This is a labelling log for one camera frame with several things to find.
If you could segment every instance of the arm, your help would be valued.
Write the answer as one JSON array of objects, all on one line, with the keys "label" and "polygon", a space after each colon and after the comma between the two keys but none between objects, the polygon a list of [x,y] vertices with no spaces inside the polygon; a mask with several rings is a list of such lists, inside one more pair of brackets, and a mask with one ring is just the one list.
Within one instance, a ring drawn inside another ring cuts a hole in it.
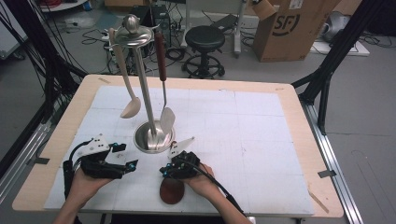
[{"label": "arm", "polygon": [[73,224],[80,208],[112,179],[94,179],[78,169],[64,205],[52,224]]},{"label": "arm", "polygon": [[[200,167],[203,170],[207,170],[210,175],[214,176],[212,168],[209,166],[201,164]],[[188,184],[197,194],[208,199],[219,211],[225,223],[251,224],[251,222],[224,197],[218,186],[212,183],[206,176],[198,175],[183,181]]]}]

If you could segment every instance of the round metal base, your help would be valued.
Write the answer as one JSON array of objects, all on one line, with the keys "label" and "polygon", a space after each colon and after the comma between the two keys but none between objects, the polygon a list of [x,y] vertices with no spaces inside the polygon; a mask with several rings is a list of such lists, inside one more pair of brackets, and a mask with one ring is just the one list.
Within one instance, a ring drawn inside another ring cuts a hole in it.
[{"label": "round metal base", "polygon": [[140,125],[134,133],[134,144],[142,152],[150,154],[163,152],[168,149],[175,140],[175,130],[173,128],[170,133],[165,134],[161,129],[158,119],[154,120],[154,124],[157,131],[156,135],[151,134],[149,122]]}]

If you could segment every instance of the black stool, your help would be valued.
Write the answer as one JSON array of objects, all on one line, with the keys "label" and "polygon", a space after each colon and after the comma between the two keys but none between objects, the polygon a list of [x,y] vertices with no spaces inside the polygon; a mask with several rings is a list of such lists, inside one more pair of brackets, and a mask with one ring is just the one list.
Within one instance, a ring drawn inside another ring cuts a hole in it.
[{"label": "black stool", "polygon": [[[186,33],[185,39],[186,43],[192,47],[193,51],[197,50],[201,54],[194,55],[184,62],[181,66],[182,71],[187,71],[190,74],[189,77],[199,78],[213,78],[213,76],[217,74],[222,77],[225,74],[224,67],[220,64],[219,60],[207,55],[209,52],[219,50],[225,42],[224,34],[219,28],[212,26],[196,26]],[[201,58],[201,62],[193,62],[192,60],[195,58]]]}]

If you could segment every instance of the gray floor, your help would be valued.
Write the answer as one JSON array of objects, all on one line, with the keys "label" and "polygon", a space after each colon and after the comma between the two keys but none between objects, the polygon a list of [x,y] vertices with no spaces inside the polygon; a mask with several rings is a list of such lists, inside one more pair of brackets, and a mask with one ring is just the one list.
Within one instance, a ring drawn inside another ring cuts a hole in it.
[{"label": "gray floor", "polygon": [[[96,10],[95,18],[101,18],[101,13]],[[76,60],[90,73],[96,73],[106,67],[106,52],[103,43],[81,44],[82,34],[90,30],[64,33],[63,38]],[[235,59],[231,54],[232,45],[233,40],[228,36],[222,47],[223,54],[215,53],[226,70],[224,77],[216,79],[291,83],[314,72],[325,57],[310,53],[299,62],[259,63],[253,51],[245,46],[240,57]],[[363,45],[370,51],[370,56],[347,56],[332,78],[326,128],[363,221],[390,224],[396,220],[396,136],[393,132],[396,126],[393,118],[396,111],[396,89],[393,87],[396,84],[396,48]],[[148,68],[156,67],[149,59],[145,62]],[[181,63],[169,66],[168,76],[187,77],[180,66]],[[157,77],[158,73],[148,72],[148,76]],[[0,158],[43,100],[43,91],[28,60],[0,62]],[[54,213],[24,213],[12,209],[12,201],[29,169],[28,166],[0,204],[0,223],[50,223],[55,216]],[[85,214],[83,220],[99,223],[100,217]],[[294,223],[294,220],[260,217],[258,223]],[[347,223],[347,220],[344,217],[307,218],[305,223]]]}]

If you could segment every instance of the printed logo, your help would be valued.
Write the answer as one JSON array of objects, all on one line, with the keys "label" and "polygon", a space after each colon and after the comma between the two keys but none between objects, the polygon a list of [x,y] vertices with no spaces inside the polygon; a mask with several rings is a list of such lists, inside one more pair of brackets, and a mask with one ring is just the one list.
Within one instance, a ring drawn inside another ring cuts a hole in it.
[{"label": "printed logo", "polygon": [[295,16],[278,16],[276,19],[275,30],[273,31],[274,36],[282,36],[290,34],[294,28],[296,28],[300,15]]}]

